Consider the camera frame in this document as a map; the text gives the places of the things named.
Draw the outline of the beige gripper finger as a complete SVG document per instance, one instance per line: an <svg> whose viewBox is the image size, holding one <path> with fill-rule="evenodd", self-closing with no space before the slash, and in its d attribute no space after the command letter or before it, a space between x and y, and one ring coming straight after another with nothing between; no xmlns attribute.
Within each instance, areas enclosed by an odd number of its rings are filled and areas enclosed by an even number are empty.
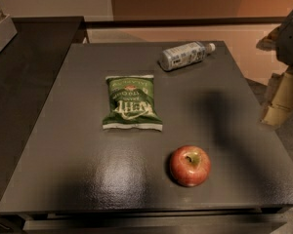
<svg viewBox="0 0 293 234"><path fill-rule="evenodd" d="M269 80L263 103L261 123L281 126L293 111L293 66L282 74L273 74Z"/></svg>

